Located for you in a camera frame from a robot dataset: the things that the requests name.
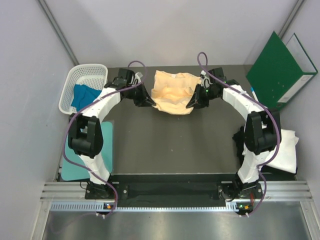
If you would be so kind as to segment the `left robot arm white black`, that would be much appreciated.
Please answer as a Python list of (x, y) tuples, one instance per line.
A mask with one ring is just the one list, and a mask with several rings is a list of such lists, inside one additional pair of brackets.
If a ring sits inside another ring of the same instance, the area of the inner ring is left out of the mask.
[(144, 79), (145, 76), (140, 72), (135, 73), (127, 68), (119, 69), (118, 76), (112, 82), (106, 83), (94, 102), (69, 117), (66, 141), (68, 147), (84, 163), (75, 165), (88, 171), (90, 181), (97, 184), (96, 192), (102, 198), (109, 198), (114, 187), (107, 182), (110, 171), (101, 154), (104, 145), (101, 123), (123, 99), (133, 100), (137, 107), (156, 105), (145, 88)]

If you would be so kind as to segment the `black t shirt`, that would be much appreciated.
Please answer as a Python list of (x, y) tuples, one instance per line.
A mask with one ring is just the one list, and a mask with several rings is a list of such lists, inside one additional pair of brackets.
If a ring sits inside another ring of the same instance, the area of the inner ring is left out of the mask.
[(240, 166), (244, 162), (244, 156), (243, 156), (243, 151), (244, 151), (244, 132), (245, 132), (245, 127), (241, 126), (239, 130), (233, 135), (232, 139), (235, 142), (236, 146), (236, 156), (239, 160)]

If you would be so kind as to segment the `white t shirt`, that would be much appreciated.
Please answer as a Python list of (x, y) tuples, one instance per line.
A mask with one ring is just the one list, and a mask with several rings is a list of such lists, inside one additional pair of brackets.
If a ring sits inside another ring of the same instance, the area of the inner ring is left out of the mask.
[(297, 172), (296, 145), (299, 138), (293, 130), (281, 129), (281, 143), (276, 157), (267, 164), (268, 167), (291, 174)]

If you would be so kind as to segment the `peach yellow t shirt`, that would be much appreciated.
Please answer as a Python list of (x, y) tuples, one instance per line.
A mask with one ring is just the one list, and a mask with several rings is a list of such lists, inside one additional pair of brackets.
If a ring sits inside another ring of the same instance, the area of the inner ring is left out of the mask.
[(168, 73), (156, 70), (151, 98), (154, 108), (171, 115), (188, 115), (193, 108), (187, 108), (196, 85), (201, 78), (190, 73)]

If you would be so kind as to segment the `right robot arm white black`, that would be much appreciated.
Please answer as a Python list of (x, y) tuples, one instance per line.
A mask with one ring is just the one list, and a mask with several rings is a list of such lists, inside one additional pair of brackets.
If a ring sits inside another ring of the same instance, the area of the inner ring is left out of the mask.
[(243, 130), (237, 133), (242, 136), (240, 142), (243, 149), (240, 155), (243, 156), (243, 162), (232, 181), (234, 194), (245, 198), (257, 185), (259, 171), (270, 153), (280, 148), (280, 113), (261, 107), (237, 81), (227, 80), (220, 67), (208, 72), (202, 71), (200, 80), (187, 108), (202, 109), (208, 107), (211, 100), (221, 98), (245, 120)]

